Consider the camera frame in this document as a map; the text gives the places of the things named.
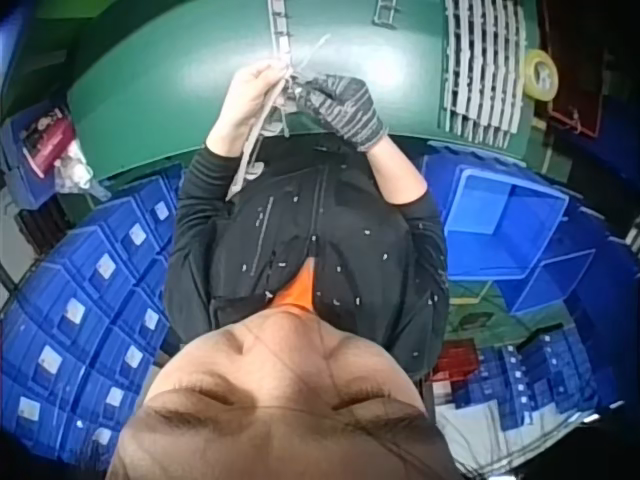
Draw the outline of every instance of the gray glove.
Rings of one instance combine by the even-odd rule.
[[[308,82],[294,81],[294,91],[298,108],[361,152],[387,134],[367,84],[359,78],[323,75]]]

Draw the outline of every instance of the person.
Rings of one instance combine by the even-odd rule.
[[[225,200],[286,74],[273,61],[238,71],[185,175],[165,287],[185,346],[108,478],[460,478],[413,383],[444,335],[442,224],[365,83],[294,78],[339,148],[265,143],[264,172]]]

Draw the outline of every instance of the tape roll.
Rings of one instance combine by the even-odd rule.
[[[529,50],[524,60],[524,93],[549,102],[558,93],[558,69],[546,52]]]

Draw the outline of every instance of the hand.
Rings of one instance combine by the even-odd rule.
[[[286,73],[287,66],[276,60],[264,60],[238,70],[231,80],[218,120],[207,136],[209,150],[225,157],[240,156],[267,92]]]
[[[387,134],[367,84],[359,78],[324,75],[295,86],[299,108],[359,151],[369,151]]]

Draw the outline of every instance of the eyebrow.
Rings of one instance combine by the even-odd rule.
[[[220,414],[199,415],[192,412],[162,408],[148,408],[147,413],[167,428],[178,431],[207,430],[218,436],[227,437],[241,433],[244,430],[240,422],[224,418],[224,415]],[[439,438],[440,431],[424,413],[416,410],[415,412],[407,412],[394,417],[376,415],[363,419],[336,419],[329,425],[313,432],[312,435],[322,439],[360,437],[362,435],[371,437],[394,435],[397,438],[424,442]]]

